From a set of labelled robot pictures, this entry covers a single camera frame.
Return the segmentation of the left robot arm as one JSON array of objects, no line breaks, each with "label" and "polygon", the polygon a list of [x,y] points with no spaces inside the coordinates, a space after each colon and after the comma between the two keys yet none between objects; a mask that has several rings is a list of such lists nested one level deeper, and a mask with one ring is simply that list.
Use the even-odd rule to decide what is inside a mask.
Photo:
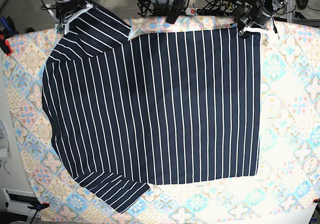
[{"label": "left robot arm", "polygon": [[283,9],[289,0],[257,0],[253,4],[238,9],[238,35],[246,39],[254,33],[267,31],[267,24],[272,24],[272,30],[278,33],[275,24],[275,14]]}]

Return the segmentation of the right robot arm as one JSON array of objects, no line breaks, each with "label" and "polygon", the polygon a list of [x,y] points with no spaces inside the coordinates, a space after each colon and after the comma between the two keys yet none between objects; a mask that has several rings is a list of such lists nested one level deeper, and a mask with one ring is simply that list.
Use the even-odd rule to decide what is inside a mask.
[{"label": "right robot arm", "polygon": [[41,10],[46,10],[53,17],[53,19],[62,23],[69,19],[80,9],[84,9],[87,4],[92,4],[93,0],[54,0],[55,4],[45,3],[41,0]]}]

